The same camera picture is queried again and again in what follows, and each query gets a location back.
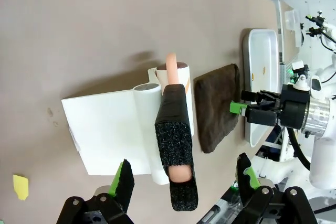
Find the roll of paper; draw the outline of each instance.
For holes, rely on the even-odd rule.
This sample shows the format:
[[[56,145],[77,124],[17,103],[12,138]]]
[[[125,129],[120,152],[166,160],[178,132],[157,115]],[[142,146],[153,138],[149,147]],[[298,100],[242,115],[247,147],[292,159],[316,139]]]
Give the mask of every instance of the roll of paper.
[[[177,63],[177,73],[179,75],[179,84],[183,84],[185,87],[185,94],[187,99],[187,108],[188,108],[188,117],[190,123],[191,136],[194,135],[194,118],[193,118],[193,103],[191,96],[191,83],[190,83],[190,69],[189,66],[185,63]],[[165,65],[161,65],[156,68],[156,76],[161,85],[161,92],[163,93],[164,88],[168,85],[168,76]]]
[[[159,185],[168,184],[169,180],[162,167],[154,127],[157,112],[161,104],[161,86],[158,83],[142,84],[133,88],[133,94],[143,146],[148,156],[153,181]]]

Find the yellow paper scrap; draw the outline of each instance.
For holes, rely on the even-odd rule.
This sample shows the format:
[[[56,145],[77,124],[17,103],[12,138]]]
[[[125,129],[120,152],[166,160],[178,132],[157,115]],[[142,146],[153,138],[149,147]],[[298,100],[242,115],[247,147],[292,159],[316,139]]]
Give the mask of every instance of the yellow paper scrap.
[[[14,191],[20,200],[25,200],[28,195],[28,178],[13,175]]]

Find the bolt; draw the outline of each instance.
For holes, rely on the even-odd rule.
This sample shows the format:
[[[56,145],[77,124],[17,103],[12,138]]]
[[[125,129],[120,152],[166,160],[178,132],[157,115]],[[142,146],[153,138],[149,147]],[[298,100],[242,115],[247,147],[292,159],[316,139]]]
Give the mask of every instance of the bolt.
[[[268,194],[268,193],[269,193],[269,190],[268,190],[267,188],[263,188],[263,189],[261,190],[261,192],[262,192],[263,194]]]
[[[297,194],[295,189],[292,189],[289,193],[292,194],[293,196],[295,196]]]

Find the white tray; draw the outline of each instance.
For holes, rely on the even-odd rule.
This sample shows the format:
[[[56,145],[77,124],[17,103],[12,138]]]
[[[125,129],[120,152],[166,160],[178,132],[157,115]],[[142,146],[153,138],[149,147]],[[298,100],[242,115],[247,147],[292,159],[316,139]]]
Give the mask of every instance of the white tray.
[[[243,41],[243,56],[245,90],[278,92],[279,53],[276,32],[270,29],[251,30]],[[256,146],[268,128],[246,122],[245,140],[251,147]]]

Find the brown cloth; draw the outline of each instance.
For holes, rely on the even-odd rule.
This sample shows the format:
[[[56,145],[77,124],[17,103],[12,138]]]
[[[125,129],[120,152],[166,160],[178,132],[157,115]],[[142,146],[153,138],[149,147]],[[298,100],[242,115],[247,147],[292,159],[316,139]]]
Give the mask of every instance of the brown cloth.
[[[240,74],[236,64],[227,65],[194,79],[198,138],[204,153],[216,146],[236,126],[231,101],[240,102]]]

